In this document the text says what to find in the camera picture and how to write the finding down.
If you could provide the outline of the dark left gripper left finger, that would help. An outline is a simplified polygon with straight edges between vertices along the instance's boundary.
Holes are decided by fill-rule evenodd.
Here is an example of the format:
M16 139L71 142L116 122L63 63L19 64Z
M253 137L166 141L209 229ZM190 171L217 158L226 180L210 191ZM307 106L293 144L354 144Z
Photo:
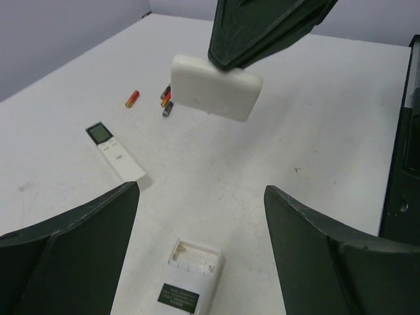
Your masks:
M109 314L140 189L102 196L1 236L2 314Z

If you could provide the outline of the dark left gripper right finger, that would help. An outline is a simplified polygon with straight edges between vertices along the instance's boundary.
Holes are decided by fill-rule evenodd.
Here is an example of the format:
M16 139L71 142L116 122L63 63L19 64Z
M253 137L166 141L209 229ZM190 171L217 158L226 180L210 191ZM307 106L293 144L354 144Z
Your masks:
M269 185L264 208L288 314L418 314L419 248L366 234Z

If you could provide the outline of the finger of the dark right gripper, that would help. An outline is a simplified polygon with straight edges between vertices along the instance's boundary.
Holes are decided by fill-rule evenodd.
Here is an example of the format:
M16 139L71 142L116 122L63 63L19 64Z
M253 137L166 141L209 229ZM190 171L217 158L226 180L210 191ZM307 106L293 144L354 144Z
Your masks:
M244 69L292 46L327 15L325 0L218 1L208 59L219 70Z

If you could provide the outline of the white battery cover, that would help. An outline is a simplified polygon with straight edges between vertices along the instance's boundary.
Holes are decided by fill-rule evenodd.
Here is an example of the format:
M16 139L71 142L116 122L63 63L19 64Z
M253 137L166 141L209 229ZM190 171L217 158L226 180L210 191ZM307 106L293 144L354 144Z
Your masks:
M234 121L247 121L263 79L235 68L218 70L208 60L178 54L171 64L173 102Z

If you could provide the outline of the white remote with red keypad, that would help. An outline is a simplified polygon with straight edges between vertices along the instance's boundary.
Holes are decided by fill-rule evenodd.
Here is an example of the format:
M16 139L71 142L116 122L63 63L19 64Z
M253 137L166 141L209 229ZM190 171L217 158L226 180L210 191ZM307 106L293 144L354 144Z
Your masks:
M185 233L131 238L112 314L208 314L225 262L220 247Z

